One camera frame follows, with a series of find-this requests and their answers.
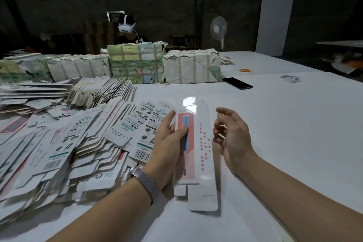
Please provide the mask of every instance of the black smartphone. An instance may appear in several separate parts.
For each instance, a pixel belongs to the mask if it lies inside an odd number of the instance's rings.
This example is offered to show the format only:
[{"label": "black smartphone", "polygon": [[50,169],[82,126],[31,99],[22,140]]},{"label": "black smartphone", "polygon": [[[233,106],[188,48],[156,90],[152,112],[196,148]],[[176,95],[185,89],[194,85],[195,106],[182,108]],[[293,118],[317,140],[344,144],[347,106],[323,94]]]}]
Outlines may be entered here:
[{"label": "black smartphone", "polygon": [[249,85],[249,84],[247,84],[243,81],[240,81],[238,79],[235,79],[235,78],[225,78],[225,79],[222,79],[222,81],[229,83],[230,85],[233,85],[234,87],[237,87],[239,90],[253,88],[252,85]]}]

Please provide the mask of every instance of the left hand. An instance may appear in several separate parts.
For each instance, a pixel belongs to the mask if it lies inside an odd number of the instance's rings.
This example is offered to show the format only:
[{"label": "left hand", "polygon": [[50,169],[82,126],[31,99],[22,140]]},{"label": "left hand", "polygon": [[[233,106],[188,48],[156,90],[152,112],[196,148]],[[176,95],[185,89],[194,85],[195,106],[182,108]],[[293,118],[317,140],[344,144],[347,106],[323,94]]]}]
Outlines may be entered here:
[{"label": "left hand", "polygon": [[159,189],[163,189],[170,181],[180,153],[180,139],[188,132],[188,126],[185,124],[176,131],[175,124],[170,126],[174,116],[173,110],[166,115],[157,129],[151,157],[143,168],[143,171],[157,183]]}]

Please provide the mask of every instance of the dark concrete wall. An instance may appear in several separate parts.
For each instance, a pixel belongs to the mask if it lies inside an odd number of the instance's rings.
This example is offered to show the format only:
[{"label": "dark concrete wall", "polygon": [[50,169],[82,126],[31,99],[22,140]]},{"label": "dark concrete wall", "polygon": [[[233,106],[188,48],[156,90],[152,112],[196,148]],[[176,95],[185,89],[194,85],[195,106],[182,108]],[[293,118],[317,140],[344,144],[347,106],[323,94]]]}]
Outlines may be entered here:
[{"label": "dark concrete wall", "polygon": [[[135,16],[137,31],[151,41],[170,42],[170,35],[195,33],[195,0],[16,0],[30,32],[82,33],[83,23],[107,21],[106,11],[125,10]],[[316,41],[344,39],[347,20],[357,0],[294,0],[285,43],[287,55],[303,55]],[[254,51],[261,0],[203,0],[202,48],[220,50],[209,32],[221,15],[228,23],[225,51]],[[19,33],[4,0],[0,0],[0,30],[19,42]]]}]

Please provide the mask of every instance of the wristwatch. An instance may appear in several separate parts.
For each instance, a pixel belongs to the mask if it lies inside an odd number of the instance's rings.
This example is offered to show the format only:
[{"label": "wristwatch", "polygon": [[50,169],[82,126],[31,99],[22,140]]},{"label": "wristwatch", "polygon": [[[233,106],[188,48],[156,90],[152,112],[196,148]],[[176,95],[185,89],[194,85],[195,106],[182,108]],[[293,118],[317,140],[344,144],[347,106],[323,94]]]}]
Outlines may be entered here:
[{"label": "wristwatch", "polygon": [[141,168],[138,166],[134,166],[130,169],[129,175],[135,176],[137,180],[143,185],[146,191],[149,193],[151,197],[151,205],[156,200],[156,198],[160,194],[160,190],[155,184],[154,180],[151,179],[149,175],[147,175]]}]

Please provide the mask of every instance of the vr headset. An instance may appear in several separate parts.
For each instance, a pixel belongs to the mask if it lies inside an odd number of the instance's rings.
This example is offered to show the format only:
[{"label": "vr headset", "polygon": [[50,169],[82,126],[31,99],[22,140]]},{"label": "vr headset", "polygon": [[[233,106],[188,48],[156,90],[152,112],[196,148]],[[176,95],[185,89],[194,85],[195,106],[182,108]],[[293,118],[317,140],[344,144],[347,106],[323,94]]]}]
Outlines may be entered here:
[{"label": "vr headset", "polygon": [[127,15],[125,15],[125,17],[123,18],[123,24],[119,23],[118,30],[122,33],[131,33],[135,27],[136,21],[132,25],[126,24],[126,18]]}]

